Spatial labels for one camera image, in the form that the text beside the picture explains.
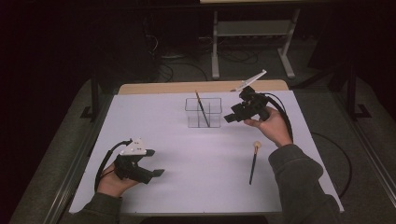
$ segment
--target table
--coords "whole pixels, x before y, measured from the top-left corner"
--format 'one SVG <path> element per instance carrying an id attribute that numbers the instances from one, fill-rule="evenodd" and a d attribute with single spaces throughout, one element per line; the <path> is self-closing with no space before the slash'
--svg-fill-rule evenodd
<path id="1" fill-rule="evenodd" d="M 165 172 L 153 178 L 148 185 L 141 184 L 125 192 L 122 213 L 188 216 L 280 212 L 277 186 L 267 160 L 270 150 L 260 151 L 253 183 L 248 184 L 252 143 L 260 139 L 262 148 L 275 149 L 273 143 L 264 139 L 256 129 L 236 122 L 223 122 L 220 128 L 187 127 L 184 101 L 194 95 L 193 90 L 199 90 L 202 98 L 220 97 L 223 115 L 226 115 L 230 113 L 231 105 L 240 103 L 239 92 L 228 91 L 237 83 L 123 86 L 109 108 L 70 212 L 77 212 L 91 199 L 94 177 L 106 152 L 118 142 L 137 136 L 145 141 L 148 148 L 156 150 L 153 157 L 143 159 L 139 165 L 149 170 L 165 169 Z M 323 165 L 294 94 L 285 89 L 284 81 L 256 81 L 253 88 L 266 91 L 268 83 L 274 83 L 282 90 L 268 92 L 285 104 L 293 130 L 298 130 L 294 136 L 295 143 Z M 326 171 L 319 182 L 343 210 Z"/>

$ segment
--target gray sweater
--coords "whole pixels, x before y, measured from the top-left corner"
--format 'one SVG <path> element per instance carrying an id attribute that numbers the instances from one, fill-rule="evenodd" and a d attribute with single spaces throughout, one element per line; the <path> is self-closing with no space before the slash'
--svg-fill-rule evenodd
<path id="1" fill-rule="evenodd" d="M 279 187 L 285 223 L 341 223 L 334 197 L 323 192 L 318 179 L 323 168 L 295 145 L 280 147 L 269 162 Z M 122 199 L 96 193 L 67 223 L 118 223 Z"/>

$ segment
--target human hand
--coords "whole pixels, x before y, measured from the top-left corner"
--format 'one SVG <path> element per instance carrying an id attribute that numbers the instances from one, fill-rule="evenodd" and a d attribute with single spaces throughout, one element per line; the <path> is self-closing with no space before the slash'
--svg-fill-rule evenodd
<path id="1" fill-rule="evenodd" d="M 102 178 L 99 182 L 97 192 L 119 198 L 125 190 L 137 185 L 139 182 L 129 178 L 119 179 L 114 173 L 115 168 L 114 163 L 111 163 L 102 172 Z"/>
<path id="2" fill-rule="evenodd" d="M 285 120 L 279 111 L 267 106 L 266 110 L 270 117 L 266 121 L 256 119 L 245 119 L 244 123 L 258 128 L 268 139 L 273 141 L 277 147 L 292 144 Z"/>

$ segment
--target cable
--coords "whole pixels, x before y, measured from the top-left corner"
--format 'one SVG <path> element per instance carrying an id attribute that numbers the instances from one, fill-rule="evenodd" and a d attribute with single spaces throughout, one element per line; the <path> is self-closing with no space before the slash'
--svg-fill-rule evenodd
<path id="1" fill-rule="evenodd" d="M 283 105 L 282 101 L 279 99 L 279 97 L 277 97 L 277 96 L 275 96 L 274 94 L 269 93 L 269 92 L 264 92 L 263 94 L 274 96 L 274 97 L 280 102 L 280 104 L 282 105 L 283 110 L 284 110 L 285 113 L 286 113 L 286 108 L 285 108 L 285 106 Z"/>
<path id="2" fill-rule="evenodd" d="M 347 161 L 347 164 L 349 166 L 349 175 L 348 175 L 348 179 L 347 179 L 347 182 L 346 182 L 346 185 L 345 185 L 344 189 L 338 195 L 338 197 L 341 199 L 344 196 L 344 194 L 347 192 L 347 189 L 349 188 L 349 185 L 350 185 L 350 181 L 352 180 L 352 162 L 350 161 L 350 158 L 348 157 L 347 153 L 338 144 L 336 144 L 332 139 L 330 139 L 327 136 L 325 136 L 323 134 L 320 134 L 320 133 L 314 133 L 314 132 L 311 132 L 311 133 L 314 134 L 314 135 L 320 136 L 320 137 L 328 140 L 329 142 L 333 143 L 336 147 L 338 147 L 341 150 L 341 152 L 346 157 L 346 161 Z"/>
<path id="3" fill-rule="evenodd" d="M 266 101 L 268 101 L 269 103 L 271 103 L 271 105 L 273 105 L 277 111 L 279 111 L 280 116 L 282 117 L 282 119 L 285 121 L 286 127 L 288 129 L 288 133 L 290 135 L 291 140 L 293 140 L 293 130 L 291 128 L 291 123 L 290 123 L 290 119 L 288 114 L 286 113 L 286 109 L 285 106 L 283 105 L 282 101 L 275 95 L 273 95 L 272 93 L 268 93 L 270 95 L 275 96 L 275 98 L 280 102 L 280 104 L 282 105 L 282 107 L 271 97 L 266 96 L 266 93 L 250 93 L 249 95 L 257 95 L 260 96 L 262 98 L 264 98 Z"/>
<path id="4" fill-rule="evenodd" d="M 224 60 L 226 60 L 226 61 L 229 61 L 229 62 L 232 62 L 232 63 L 255 64 L 255 63 L 257 63 L 257 62 L 259 61 L 259 53 L 254 53 L 254 52 L 253 52 L 252 55 L 249 55 L 249 54 L 248 54 L 246 51 L 244 51 L 244 50 L 239 50 L 239 51 L 242 52 L 242 53 L 245 53 L 245 54 L 247 55 L 247 57 L 244 58 L 244 59 L 240 59 L 240 58 L 238 58 L 238 57 L 232 55 L 231 53 L 228 53 L 228 54 L 226 55 L 226 53 L 225 53 L 224 51 L 218 52 L 218 55 L 219 55 L 222 59 L 224 59 Z M 253 57 L 254 57 L 254 61 L 253 61 L 252 63 L 247 63 L 247 61 L 250 60 L 250 59 L 252 59 Z"/>
<path id="5" fill-rule="evenodd" d="M 103 179 L 103 177 L 105 177 L 105 176 L 111 174 L 112 172 L 114 172 L 114 170 L 111 170 L 111 171 L 105 173 L 104 175 L 101 175 L 100 178 Z"/>
<path id="6" fill-rule="evenodd" d="M 163 70 L 161 69 L 161 66 L 164 66 L 164 67 L 168 68 L 168 69 L 170 70 L 170 73 L 166 73 L 165 71 L 163 71 Z M 160 65 L 160 71 L 159 71 L 159 72 L 160 72 L 161 76 L 162 76 L 163 78 L 165 78 L 165 82 L 173 81 L 174 71 L 173 71 L 173 69 L 172 69 L 170 66 L 168 66 L 168 65 L 166 65 L 166 64 L 161 64 L 161 65 Z"/>
<path id="7" fill-rule="evenodd" d="M 204 52 L 209 52 L 213 46 L 213 38 L 210 36 L 203 36 L 198 38 L 198 42 L 203 42 L 202 40 L 208 39 L 209 43 L 205 44 L 205 46 L 200 47 L 200 49 L 205 49 Z"/>
<path id="8" fill-rule="evenodd" d="M 161 56 L 162 59 L 181 59 L 181 58 L 185 58 L 185 57 L 186 57 L 186 55 L 183 53 L 176 54 L 176 55 L 170 55 L 170 56 L 166 56 L 166 55 Z"/>
<path id="9" fill-rule="evenodd" d="M 158 48 L 158 45 L 159 45 L 158 39 L 154 35 L 146 35 L 146 37 L 150 37 L 150 38 L 153 38 L 155 40 L 155 46 L 152 48 L 152 50 L 148 51 L 151 55 L 154 55 L 154 52 Z"/>
<path id="10" fill-rule="evenodd" d="M 107 163 L 108 159 L 110 159 L 111 154 L 113 154 L 113 151 L 114 151 L 117 147 L 119 147 L 119 146 L 121 146 L 121 145 L 126 145 L 126 146 L 128 146 L 128 145 L 131 144 L 131 143 L 132 143 L 132 139 L 129 140 L 129 141 L 122 141 L 122 142 L 120 142 L 120 143 L 117 143 L 113 148 L 111 148 L 111 149 L 107 152 L 107 154 L 105 155 L 105 158 L 102 160 L 102 163 L 101 163 L 100 166 L 99 166 L 98 172 L 96 173 L 95 186 L 94 186 L 95 192 L 98 190 L 99 182 L 100 182 L 100 180 L 101 180 L 101 178 L 102 178 L 102 172 L 103 172 L 103 170 L 105 169 L 106 163 Z"/>
<path id="11" fill-rule="evenodd" d="M 199 66 L 197 66 L 195 64 L 192 64 L 192 63 L 167 63 L 166 65 L 189 65 L 189 66 L 195 67 L 196 69 L 201 71 L 201 73 L 205 77 L 205 81 L 207 81 L 207 76 L 206 76 L 206 73 L 204 72 L 204 70 L 202 70 L 202 68 L 200 68 Z"/>

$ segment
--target clear plastic box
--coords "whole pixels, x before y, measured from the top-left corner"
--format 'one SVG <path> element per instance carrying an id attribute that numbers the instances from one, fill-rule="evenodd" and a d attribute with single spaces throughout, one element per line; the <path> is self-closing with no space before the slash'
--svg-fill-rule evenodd
<path id="1" fill-rule="evenodd" d="M 187 98 L 185 110 L 189 128 L 219 128 L 221 125 L 221 98 Z"/>

